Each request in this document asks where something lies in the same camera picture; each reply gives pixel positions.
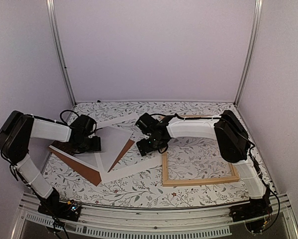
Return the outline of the white photo mat board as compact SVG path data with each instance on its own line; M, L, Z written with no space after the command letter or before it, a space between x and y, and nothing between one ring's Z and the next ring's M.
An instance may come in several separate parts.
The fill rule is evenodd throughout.
M132 176L162 164L162 156L156 152L141 156L136 141L141 133L133 125L138 114L110 119L98 124L96 135L101 138L101 152L95 153L101 182L108 183Z

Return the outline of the light wooden picture frame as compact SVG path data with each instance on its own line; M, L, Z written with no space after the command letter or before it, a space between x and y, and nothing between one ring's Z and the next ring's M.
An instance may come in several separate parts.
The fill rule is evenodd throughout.
M164 187L188 187L211 184L225 184L237 182L240 180L237 169L227 162L229 170L222 172L215 169L206 169L201 162L194 161L193 166L196 168L193 178L180 178L178 175L175 179L169 178L169 163L166 141L172 138L180 137L201 137L217 140L214 130L214 124L220 121L220 117L164 117L158 123L158 127L164 127L160 131L164 134L164 143L160 144L158 151L162 154L162 186Z

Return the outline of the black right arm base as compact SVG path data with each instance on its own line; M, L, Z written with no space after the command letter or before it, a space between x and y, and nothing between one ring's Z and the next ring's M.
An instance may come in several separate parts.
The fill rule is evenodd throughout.
M267 190L260 199L249 199L246 204L230 207L229 216L234 222L261 217L273 212L270 200L270 190Z

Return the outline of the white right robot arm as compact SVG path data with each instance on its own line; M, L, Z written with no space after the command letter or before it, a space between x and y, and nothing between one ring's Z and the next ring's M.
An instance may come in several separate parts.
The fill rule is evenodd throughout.
M135 125L146 136L136 143L141 156L157 151L160 154L168 149L171 139L181 137L209 138L217 142L221 157L237 169L244 182L249 198L247 205L251 217L259 216L266 209L263 200L270 196L270 188L262 178L258 164L252 159L248 133L231 110L214 116L154 115L144 113Z

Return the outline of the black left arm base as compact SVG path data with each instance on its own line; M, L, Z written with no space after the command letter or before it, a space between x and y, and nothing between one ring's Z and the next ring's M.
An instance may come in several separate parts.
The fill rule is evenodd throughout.
M60 201L60 195L55 188L52 188L47 198L36 194L40 201L38 212L53 216L59 219L77 222L81 214L81 203L73 199L67 199L65 202Z

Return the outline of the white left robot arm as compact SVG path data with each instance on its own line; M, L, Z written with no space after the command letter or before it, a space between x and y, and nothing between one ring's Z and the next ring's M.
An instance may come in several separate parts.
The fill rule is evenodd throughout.
M45 200L44 208L51 215L59 216L64 210L63 204L50 197L54 189L32 160L32 144L39 139L54 142L71 155L98 152L101 151L101 140L95 135L96 130L97 122L87 115L79 115L67 124L12 111L0 128L0 154L25 185Z

